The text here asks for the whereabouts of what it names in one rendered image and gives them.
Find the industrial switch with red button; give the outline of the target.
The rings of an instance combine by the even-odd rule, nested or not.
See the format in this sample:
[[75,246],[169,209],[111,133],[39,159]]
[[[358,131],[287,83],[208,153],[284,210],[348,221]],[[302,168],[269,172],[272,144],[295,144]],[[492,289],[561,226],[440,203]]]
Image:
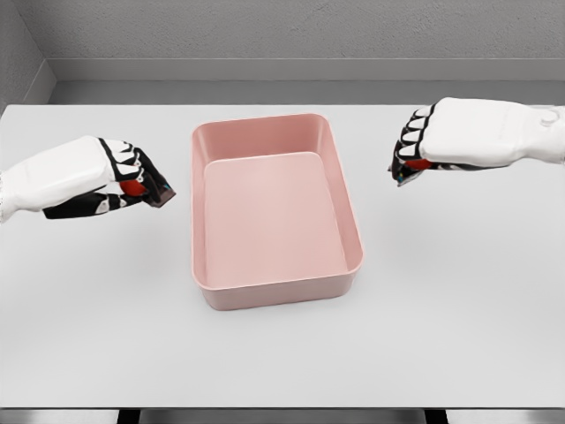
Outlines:
[[152,208],[161,208],[177,195],[167,183],[159,183],[146,173],[135,179],[121,181],[119,186],[125,195],[143,201]]
[[391,173],[396,185],[400,187],[408,184],[425,170],[432,167],[433,164],[426,159],[403,161],[395,157],[388,166],[388,172]]

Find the pink plastic basket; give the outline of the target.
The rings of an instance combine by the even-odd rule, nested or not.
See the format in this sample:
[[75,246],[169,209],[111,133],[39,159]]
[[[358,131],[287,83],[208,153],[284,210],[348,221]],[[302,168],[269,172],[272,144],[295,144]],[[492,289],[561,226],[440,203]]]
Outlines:
[[198,126],[192,274],[229,311],[343,296],[364,250],[328,120],[305,113]]

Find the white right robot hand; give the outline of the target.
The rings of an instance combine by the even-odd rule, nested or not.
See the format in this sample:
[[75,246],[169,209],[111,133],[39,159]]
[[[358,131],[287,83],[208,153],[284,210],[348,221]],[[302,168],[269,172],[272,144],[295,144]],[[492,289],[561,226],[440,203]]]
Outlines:
[[412,113],[392,161],[426,159],[428,170],[508,167],[524,157],[528,110],[517,102],[445,97]]

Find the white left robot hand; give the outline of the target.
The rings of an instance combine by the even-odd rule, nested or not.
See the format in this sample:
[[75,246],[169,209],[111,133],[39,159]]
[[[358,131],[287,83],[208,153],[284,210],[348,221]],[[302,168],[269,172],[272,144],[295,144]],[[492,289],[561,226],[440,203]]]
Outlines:
[[142,173],[170,186],[141,148],[94,136],[43,151],[23,166],[26,210],[52,220],[99,216],[143,202],[125,195],[119,186]]

